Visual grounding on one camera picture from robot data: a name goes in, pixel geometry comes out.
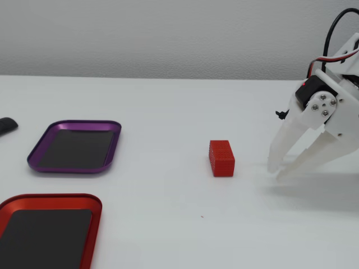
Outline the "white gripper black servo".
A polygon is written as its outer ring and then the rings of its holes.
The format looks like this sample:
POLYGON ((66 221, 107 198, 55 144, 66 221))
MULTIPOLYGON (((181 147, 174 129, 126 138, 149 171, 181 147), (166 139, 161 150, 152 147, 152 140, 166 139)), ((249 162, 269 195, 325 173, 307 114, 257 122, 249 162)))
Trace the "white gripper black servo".
POLYGON ((288 114, 270 144, 268 172, 274 173, 288 151, 304 135, 324 131, 297 159, 277 175, 297 176, 358 150, 358 88, 350 80, 318 70, 291 96, 288 114))

